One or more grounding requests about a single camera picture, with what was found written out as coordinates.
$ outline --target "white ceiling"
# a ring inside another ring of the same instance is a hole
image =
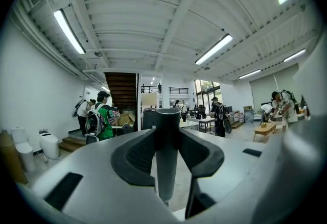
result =
[[[84,56],[56,23],[53,12],[60,8]],[[75,69],[100,81],[104,71],[122,69],[232,82],[259,68],[282,69],[285,57],[312,50],[321,28],[312,0],[42,0],[23,10]],[[233,41],[196,65],[226,33]]]

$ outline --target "gray machine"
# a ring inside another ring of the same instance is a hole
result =
[[[52,223],[177,223],[167,204],[179,152],[192,173],[185,223],[276,223],[298,206],[325,163],[324,117],[262,144],[179,129],[176,109],[156,113],[155,129],[86,145],[32,191],[21,187],[26,201]],[[160,197],[150,176],[155,153]]]

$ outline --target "stair step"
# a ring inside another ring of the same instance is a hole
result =
[[[75,145],[77,147],[81,147],[85,145],[85,140],[73,138],[73,137],[66,137],[62,139],[63,142],[69,143],[70,145]]]
[[[81,146],[71,145],[68,142],[61,142],[59,143],[59,147],[64,151],[72,153],[76,151],[78,148],[80,148]]]

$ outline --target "wooden table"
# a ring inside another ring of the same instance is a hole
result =
[[[261,128],[261,126],[254,128],[253,141],[255,139],[256,134],[261,134],[265,138],[265,136],[267,136],[269,133],[271,133],[271,132],[275,133],[276,125],[277,124],[274,122],[267,122],[267,125],[264,128]]]
[[[211,122],[215,122],[215,118],[207,117],[206,119],[199,120],[199,132],[201,132],[201,124],[204,124],[204,132],[206,133],[207,126],[209,124],[209,134],[211,130]]]

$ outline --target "white toilet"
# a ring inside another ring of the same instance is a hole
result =
[[[41,148],[43,153],[50,159],[59,157],[58,139],[47,131],[40,131]]]
[[[26,171],[35,170],[35,162],[33,159],[33,148],[28,143],[24,128],[11,129],[11,135],[15,142],[16,150],[19,154],[21,165]]]

